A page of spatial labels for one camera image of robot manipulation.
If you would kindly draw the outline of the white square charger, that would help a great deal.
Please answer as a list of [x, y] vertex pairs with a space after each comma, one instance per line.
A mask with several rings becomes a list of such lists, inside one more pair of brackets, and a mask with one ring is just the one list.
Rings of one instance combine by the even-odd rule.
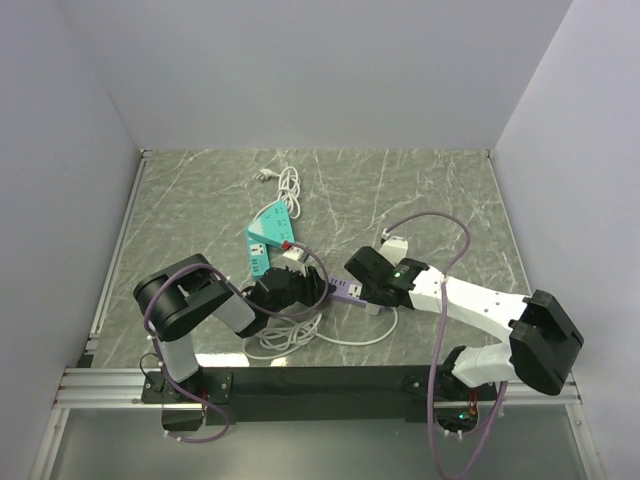
[[377, 304], [367, 303], [365, 305], [365, 313], [367, 315], [378, 316], [382, 310], [383, 307]]

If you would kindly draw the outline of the purple power strip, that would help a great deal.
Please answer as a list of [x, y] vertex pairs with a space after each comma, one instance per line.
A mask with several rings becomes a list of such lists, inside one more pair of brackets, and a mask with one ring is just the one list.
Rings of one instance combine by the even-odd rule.
[[366, 306], [366, 301], [360, 298], [362, 285], [359, 282], [331, 277], [329, 283], [334, 287], [330, 295], [332, 300], [361, 307]]

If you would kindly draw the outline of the teal triangular power strip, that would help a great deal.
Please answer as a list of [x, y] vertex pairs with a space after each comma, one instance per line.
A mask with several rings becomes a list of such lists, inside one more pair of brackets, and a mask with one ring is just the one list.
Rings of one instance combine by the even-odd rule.
[[274, 202], [246, 230], [251, 239], [276, 248], [295, 241], [291, 218], [284, 201]]

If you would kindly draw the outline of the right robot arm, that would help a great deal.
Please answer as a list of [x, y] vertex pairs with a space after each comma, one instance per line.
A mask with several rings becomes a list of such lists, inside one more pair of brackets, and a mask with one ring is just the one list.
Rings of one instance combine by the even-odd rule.
[[418, 260], [392, 264], [369, 246], [357, 250], [345, 268], [361, 283], [361, 297], [369, 303], [442, 313], [496, 338], [484, 347], [459, 346], [437, 367], [435, 383], [452, 399], [511, 381], [557, 396], [584, 345], [559, 301], [546, 291], [530, 296], [494, 291], [447, 277]]

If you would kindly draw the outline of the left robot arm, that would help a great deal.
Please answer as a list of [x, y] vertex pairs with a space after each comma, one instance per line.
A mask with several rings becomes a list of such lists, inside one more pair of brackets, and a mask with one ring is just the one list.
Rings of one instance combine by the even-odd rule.
[[286, 308], [315, 308], [334, 291], [326, 274], [313, 266], [301, 271], [272, 267], [239, 291], [221, 279], [203, 255], [195, 254], [139, 281], [133, 297], [167, 368], [164, 389], [176, 401], [186, 402], [205, 392], [192, 338], [200, 323], [213, 316], [238, 337], [249, 338]]

